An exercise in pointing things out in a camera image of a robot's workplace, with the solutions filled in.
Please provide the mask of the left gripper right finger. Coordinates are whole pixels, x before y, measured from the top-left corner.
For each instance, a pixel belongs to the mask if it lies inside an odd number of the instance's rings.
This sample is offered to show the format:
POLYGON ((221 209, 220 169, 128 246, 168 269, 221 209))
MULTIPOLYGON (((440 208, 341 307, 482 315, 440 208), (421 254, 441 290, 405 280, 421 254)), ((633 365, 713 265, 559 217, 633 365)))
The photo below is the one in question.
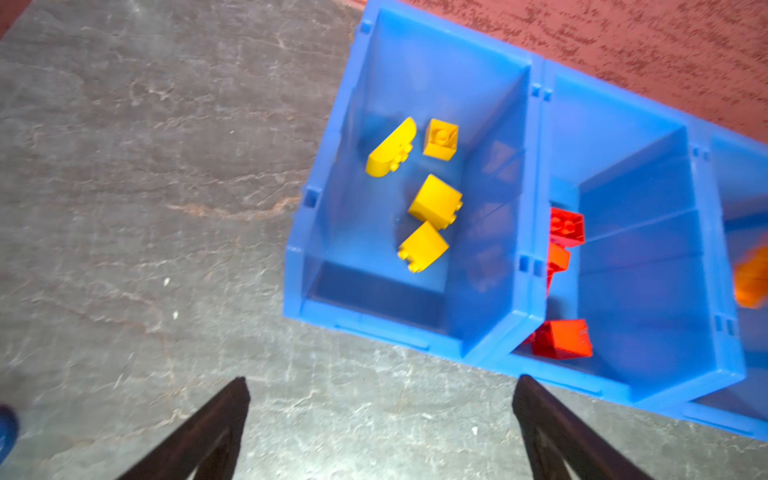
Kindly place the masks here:
POLYGON ((529 375, 512 401, 534 479, 647 479, 629 461, 529 375))

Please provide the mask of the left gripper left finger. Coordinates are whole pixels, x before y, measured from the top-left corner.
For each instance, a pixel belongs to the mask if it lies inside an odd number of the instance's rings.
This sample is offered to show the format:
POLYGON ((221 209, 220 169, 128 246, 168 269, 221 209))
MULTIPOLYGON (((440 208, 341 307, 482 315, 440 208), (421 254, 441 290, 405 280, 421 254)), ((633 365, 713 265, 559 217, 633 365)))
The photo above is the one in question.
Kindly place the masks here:
POLYGON ((123 479, 231 479, 250 403, 237 377, 129 470, 123 479))

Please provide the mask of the red arched brick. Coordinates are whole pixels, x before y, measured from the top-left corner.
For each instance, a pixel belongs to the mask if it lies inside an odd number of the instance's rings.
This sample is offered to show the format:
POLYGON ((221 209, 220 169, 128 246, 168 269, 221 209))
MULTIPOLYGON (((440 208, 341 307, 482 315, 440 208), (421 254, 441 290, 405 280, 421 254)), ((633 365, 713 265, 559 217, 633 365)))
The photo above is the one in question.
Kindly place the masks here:
POLYGON ((584 319, 547 320, 523 344, 529 344, 538 357, 554 360, 589 358, 593 347, 584 319))

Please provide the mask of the red square brick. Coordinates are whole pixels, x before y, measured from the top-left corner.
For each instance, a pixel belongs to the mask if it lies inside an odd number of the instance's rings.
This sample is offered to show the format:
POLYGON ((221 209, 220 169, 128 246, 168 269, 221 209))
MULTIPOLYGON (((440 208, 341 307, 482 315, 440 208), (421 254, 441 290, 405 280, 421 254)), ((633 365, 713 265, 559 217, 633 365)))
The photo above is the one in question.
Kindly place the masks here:
POLYGON ((551 242, 547 261, 547 291, 550 291, 555 274, 568 270, 571 253, 561 245, 551 242))

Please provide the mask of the orange diagonal brick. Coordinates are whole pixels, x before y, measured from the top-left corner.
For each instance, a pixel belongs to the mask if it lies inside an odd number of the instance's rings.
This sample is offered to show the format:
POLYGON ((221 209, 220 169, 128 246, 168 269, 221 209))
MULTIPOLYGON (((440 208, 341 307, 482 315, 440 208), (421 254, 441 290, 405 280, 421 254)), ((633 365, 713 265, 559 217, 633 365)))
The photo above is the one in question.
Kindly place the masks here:
POLYGON ((767 246, 755 248, 734 270, 734 296, 740 307, 760 309, 767 301, 767 246))

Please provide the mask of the blue three-compartment bin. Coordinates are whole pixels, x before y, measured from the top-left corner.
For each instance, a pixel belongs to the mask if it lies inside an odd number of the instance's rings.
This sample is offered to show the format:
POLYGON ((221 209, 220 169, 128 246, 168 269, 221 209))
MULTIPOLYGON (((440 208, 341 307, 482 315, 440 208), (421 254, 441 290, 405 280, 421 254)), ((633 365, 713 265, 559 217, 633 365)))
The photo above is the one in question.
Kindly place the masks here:
POLYGON ((609 402, 767 437, 767 312, 732 268, 767 237, 767 147, 397 1, 372 1, 286 245, 285 316, 609 402), (412 117, 384 177, 369 154, 412 117), (431 119, 459 127, 423 154, 431 119), (398 257, 427 176, 462 193, 449 249, 398 257), (585 243, 547 291, 552 207, 585 243), (584 319, 593 356, 535 356, 584 319))

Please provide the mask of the blue object under arm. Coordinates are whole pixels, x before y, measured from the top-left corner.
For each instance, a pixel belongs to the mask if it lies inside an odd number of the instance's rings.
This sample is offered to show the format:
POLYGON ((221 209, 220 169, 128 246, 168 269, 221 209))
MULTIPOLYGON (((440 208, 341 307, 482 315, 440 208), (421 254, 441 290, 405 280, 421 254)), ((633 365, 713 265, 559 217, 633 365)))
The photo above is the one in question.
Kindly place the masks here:
POLYGON ((19 435, 19 420, 7 405, 0 406, 0 464, 14 449, 19 435))

